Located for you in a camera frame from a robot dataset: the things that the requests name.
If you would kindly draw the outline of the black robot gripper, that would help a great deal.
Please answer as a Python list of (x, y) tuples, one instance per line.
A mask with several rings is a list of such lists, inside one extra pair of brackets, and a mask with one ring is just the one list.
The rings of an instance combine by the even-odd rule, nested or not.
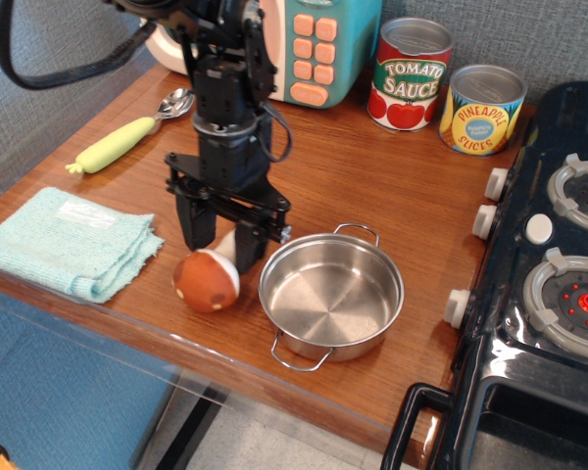
[(271, 153), (273, 116), (252, 116), (220, 127), (195, 116), (197, 156), (169, 153), (167, 190), (175, 196), (185, 245), (208, 247), (216, 238), (216, 219), (236, 223), (235, 266), (248, 272), (266, 253), (269, 240), (284, 243), (290, 202), (268, 178), (270, 166), (286, 157)]

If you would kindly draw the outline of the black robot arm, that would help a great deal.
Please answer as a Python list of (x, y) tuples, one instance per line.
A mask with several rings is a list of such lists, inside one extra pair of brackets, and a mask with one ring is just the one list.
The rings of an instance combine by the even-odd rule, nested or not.
[(168, 153), (168, 190), (187, 247), (208, 247), (222, 217), (234, 222), (233, 263), (247, 272), (269, 241), (290, 234), (289, 201), (268, 178), (284, 161), (272, 151), (272, 126), (284, 119), (269, 100), (276, 66), (264, 35), (265, 13), (256, 1), (116, 1), (114, 7), (170, 29), (179, 41), (195, 96), (195, 156)]

